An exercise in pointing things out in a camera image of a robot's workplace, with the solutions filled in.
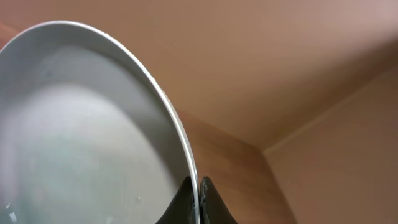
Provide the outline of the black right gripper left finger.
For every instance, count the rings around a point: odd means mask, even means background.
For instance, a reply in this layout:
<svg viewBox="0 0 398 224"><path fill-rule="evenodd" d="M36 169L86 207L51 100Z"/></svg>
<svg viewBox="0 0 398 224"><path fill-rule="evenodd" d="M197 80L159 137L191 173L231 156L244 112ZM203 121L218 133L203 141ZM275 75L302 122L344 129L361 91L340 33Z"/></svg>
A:
<svg viewBox="0 0 398 224"><path fill-rule="evenodd" d="M194 224L194 222L192 181L190 177L186 177L156 224Z"/></svg>

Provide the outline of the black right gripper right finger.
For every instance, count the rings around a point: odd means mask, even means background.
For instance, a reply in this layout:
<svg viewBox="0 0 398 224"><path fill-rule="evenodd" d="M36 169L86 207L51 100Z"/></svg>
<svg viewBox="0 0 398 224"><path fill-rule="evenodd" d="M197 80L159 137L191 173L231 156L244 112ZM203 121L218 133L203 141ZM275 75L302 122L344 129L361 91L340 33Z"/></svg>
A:
<svg viewBox="0 0 398 224"><path fill-rule="evenodd" d="M207 176L200 184L200 218L202 224L238 224Z"/></svg>

